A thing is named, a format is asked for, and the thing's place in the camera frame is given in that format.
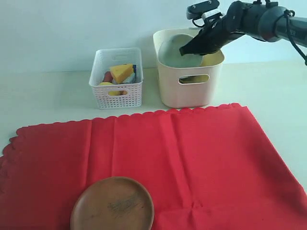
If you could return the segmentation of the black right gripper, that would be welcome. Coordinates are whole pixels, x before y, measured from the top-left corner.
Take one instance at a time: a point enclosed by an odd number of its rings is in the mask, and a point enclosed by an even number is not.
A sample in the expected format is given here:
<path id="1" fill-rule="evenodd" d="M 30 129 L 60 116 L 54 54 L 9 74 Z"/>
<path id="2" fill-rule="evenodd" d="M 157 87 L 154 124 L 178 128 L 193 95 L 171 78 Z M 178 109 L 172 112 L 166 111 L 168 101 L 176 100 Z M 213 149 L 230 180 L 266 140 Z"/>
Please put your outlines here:
<path id="1" fill-rule="evenodd" d="M 234 40 L 232 37 L 240 28 L 240 19 L 236 16 L 225 16 L 211 27 L 202 29 L 190 43 L 179 51 L 184 55 L 212 54 Z"/>

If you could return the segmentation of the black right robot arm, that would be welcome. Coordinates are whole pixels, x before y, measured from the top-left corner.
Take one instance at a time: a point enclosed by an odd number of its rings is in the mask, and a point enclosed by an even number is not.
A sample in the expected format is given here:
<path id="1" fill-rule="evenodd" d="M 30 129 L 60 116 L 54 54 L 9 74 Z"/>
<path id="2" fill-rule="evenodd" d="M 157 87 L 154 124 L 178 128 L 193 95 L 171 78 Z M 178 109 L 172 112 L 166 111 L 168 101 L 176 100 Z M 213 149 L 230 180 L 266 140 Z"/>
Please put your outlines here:
<path id="1" fill-rule="evenodd" d="M 198 27 L 198 34 L 179 49 L 182 56 L 213 54 L 248 35 L 262 42 L 287 40 L 303 59 L 307 58 L 299 48 L 307 46 L 307 20 L 296 17 L 293 10 L 279 6 L 276 1 L 248 3 L 237 0 L 223 14 L 219 5 L 217 0 L 207 0 L 187 8 L 187 19 L 193 22 L 202 19 L 203 25 Z"/>

